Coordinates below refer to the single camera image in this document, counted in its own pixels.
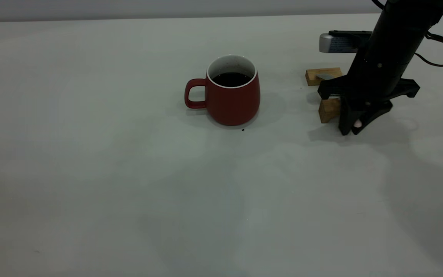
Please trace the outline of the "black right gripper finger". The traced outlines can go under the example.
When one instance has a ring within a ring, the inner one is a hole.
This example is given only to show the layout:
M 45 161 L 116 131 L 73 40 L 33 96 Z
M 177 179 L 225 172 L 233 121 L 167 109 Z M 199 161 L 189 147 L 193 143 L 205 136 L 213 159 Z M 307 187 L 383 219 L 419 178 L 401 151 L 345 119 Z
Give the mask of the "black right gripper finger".
M 340 99 L 340 116 L 339 116 L 339 131 L 342 135 L 348 135 L 355 124 L 355 110 L 353 101 L 346 98 Z
M 392 102 L 376 102 L 366 106 L 366 110 L 358 117 L 357 121 L 355 121 L 352 127 L 352 133 L 358 135 L 378 117 L 390 112 L 392 107 Z

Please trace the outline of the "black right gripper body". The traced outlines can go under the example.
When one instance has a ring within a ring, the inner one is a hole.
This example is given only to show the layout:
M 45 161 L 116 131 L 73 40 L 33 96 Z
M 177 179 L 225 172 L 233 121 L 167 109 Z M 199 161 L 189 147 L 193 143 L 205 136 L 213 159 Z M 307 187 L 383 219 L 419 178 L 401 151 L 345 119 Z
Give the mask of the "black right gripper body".
M 379 22 L 372 32 L 331 30 L 332 38 L 346 39 L 357 49 L 348 73 L 324 80 L 318 94 L 337 94 L 359 105 L 385 101 L 392 94 L 421 42 L 418 23 Z

